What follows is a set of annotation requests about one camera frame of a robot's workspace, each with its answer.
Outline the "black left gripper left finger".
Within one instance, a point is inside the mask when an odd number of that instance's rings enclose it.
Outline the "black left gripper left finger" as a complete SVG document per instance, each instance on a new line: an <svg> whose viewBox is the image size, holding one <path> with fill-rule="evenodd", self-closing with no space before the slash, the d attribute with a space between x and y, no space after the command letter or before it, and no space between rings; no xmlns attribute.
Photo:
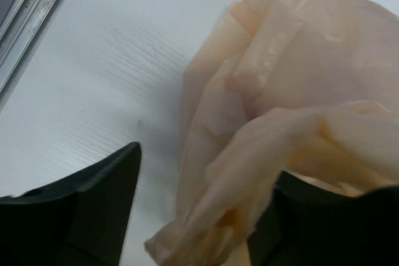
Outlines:
<svg viewBox="0 0 399 266"><path fill-rule="evenodd" d="M1 198L2 265L118 265L142 150L103 160L20 196Z"/></svg>

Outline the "banana print plastic bag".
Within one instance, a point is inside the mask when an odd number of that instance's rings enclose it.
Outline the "banana print plastic bag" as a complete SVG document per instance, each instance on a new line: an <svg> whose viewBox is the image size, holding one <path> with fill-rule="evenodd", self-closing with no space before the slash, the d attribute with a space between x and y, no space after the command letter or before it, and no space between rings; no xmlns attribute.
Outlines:
<svg viewBox="0 0 399 266"><path fill-rule="evenodd" d="M242 0L183 74L174 218L158 265L252 265L287 172L341 196L398 186L398 17L369 0Z"/></svg>

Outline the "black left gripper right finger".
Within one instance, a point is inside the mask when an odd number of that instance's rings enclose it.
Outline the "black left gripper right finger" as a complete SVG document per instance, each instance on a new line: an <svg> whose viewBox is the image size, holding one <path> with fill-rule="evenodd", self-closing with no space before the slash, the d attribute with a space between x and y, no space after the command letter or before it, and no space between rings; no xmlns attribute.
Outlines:
<svg viewBox="0 0 399 266"><path fill-rule="evenodd" d="M398 265L398 186L347 197L283 172L248 248L252 265Z"/></svg>

